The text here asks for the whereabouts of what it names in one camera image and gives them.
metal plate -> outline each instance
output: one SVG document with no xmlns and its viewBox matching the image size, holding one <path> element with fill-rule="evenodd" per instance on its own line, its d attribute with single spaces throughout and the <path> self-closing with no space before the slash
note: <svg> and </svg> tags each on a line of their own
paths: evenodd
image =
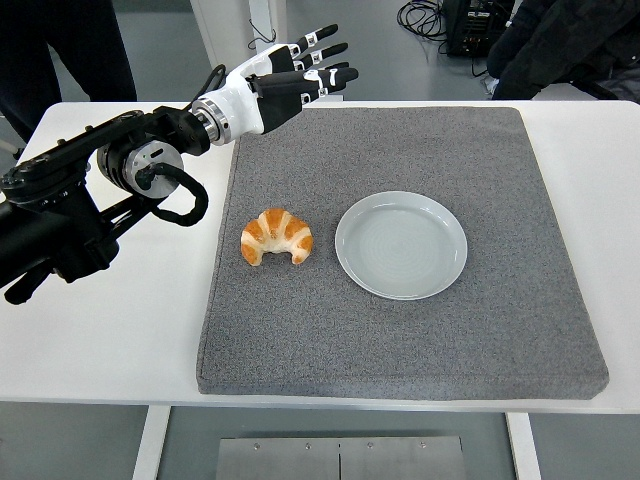
<svg viewBox="0 0 640 480">
<path fill-rule="evenodd" d="M 460 438 L 244 438 L 220 442 L 217 480 L 465 480 Z"/>
</svg>

white plate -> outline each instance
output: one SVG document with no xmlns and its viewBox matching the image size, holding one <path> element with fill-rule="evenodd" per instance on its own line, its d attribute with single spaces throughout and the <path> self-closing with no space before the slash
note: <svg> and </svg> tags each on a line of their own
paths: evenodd
<svg viewBox="0 0 640 480">
<path fill-rule="evenodd" d="M 336 253 L 362 288 L 418 300 L 456 281 L 467 260 L 467 239 L 438 202 L 417 193 L 382 192 L 347 210 L 336 230 Z"/>
</svg>

floor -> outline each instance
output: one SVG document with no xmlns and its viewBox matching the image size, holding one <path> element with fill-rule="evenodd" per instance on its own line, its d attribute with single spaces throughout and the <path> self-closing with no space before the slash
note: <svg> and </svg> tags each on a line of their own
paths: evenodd
<svg viewBox="0 0 640 480">
<path fill-rule="evenodd" d="M 352 2 L 356 8 L 340 0 L 287 4 L 292 40 L 339 23 L 335 40 L 350 44 L 340 60 L 360 71 L 345 100 L 488 98 L 469 59 L 448 58 L 396 24 L 404 1 Z M 211 67 L 188 0 L 114 3 L 140 100 L 190 100 Z M 57 67 L 64 100 L 86 101 Z M 473 69 L 482 71 L 482 61 Z M 21 146 L 1 118 L 0 139 Z M 0 151 L 0 172 L 13 163 Z M 139 406 L 0 403 L 0 478 L 131 478 L 145 415 Z M 546 480 L 638 478 L 637 416 L 532 415 L 531 423 Z M 159 478 L 214 478 L 225 437 L 426 434 L 461 436 L 470 479 L 515 478 L 498 414 L 191 408 L 173 409 Z"/>
</svg>

robotic hand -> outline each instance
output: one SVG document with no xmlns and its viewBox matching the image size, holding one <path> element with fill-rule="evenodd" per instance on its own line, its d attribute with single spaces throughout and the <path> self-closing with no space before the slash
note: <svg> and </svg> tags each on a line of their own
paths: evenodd
<svg viewBox="0 0 640 480">
<path fill-rule="evenodd" d="M 337 28 L 273 45 L 230 72 L 224 87 L 184 109 L 124 113 L 12 168 L 0 179 L 7 199 L 0 203 L 0 288 L 18 279 L 5 292 L 7 301 L 26 302 L 54 272 L 71 283 L 107 269 L 118 253 L 117 239 L 148 213 L 182 226 L 200 221 L 207 192 L 183 170 L 181 154 L 198 156 L 211 144 L 270 132 L 303 105 L 345 88 L 358 77 L 348 64 L 309 68 L 346 44 L 298 59 Z M 131 194 L 102 212 L 86 189 L 95 151 L 100 171 Z M 180 185 L 195 197 L 191 212 L 161 210 L 160 203 Z"/>
</svg>

black jacket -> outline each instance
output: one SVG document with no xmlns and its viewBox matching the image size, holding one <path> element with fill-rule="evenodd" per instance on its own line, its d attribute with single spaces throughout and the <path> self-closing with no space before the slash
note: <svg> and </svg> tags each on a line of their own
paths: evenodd
<svg viewBox="0 0 640 480">
<path fill-rule="evenodd" d="M 640 60 L 640 0 L 524 0 L 491 48 L 494 100 L 527 100 L 555 82 L 597 81 Z"/>
</svg>

